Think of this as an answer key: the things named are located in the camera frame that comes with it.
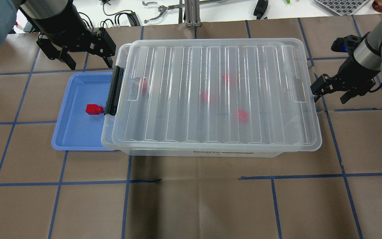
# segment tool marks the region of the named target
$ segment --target transparent lid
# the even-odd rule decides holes
[[[119,147],[286,152],[321,145],[298,39],[138,40],[126,62],[111,134]]]

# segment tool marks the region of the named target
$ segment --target black latch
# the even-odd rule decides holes
[[[115,67],[113,68],[110,90],[109,95],[107,97],[107,103],[105,108],[106,110],[104,111],[104,115],[116,115],[124,71],[124,68],[121,68],[117,65],[115,65]]]

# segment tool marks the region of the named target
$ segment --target blue plastic tray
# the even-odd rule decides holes
[[[51,145],[56,150],[107,151],[101,144],[104,116],[88,115],[87,104],[105,107],[111,72],[77,73],[70,77]]]

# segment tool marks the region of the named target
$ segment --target tiled surface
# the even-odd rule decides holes
[[[52,237],[120,238],[125,185],[62,186]]]
[[[350,177],[364,238],[382,238],[382,177]]]
[[[0,187],[0,238],[47,238],[57,186]]]
[[[362,34],[380,18],[354,17]],[[183,24],[108,32],[117,47],[195,38]],[[357,34],[352,17],[197,29],[197,38],[300,39],[312,81],[314,73],[335,74],[346,54],[329,48],[348,34]],[[66,71],[37,54],[35,40],[11,35],[0,47],[0,238],[382,238],[382,90],[345,105],[340,93],[319,100],[323,145],[315,152],[258,159],[55,151],[69,77],[84,65],[109,69],[74,53],[78,66]]]
[[[284,238],[358,238],[343,178],[275,180]]]

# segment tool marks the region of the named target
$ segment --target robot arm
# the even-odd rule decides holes
[[[347,36],[338,38],[331,50],[347,52],[349,57],[338,69],[338,73],[329,77],[322,74],[311,85],[315,101],[321,96],[335,91],[345,91],[340,98],[346,103],[357,95],[364,96],[368,92],[375,92],[382,84],[373,89],[373,78],[382,71],[382,21],[364,37]]]
[[[0,0],[0,45],[12,29],[19,8],[41,30],[36,42],[49,59],[65,62],[74,70],[76,62],[68,52],[87,51],[112,67],[115,43],[104,28],[87,30],[73,0]]]

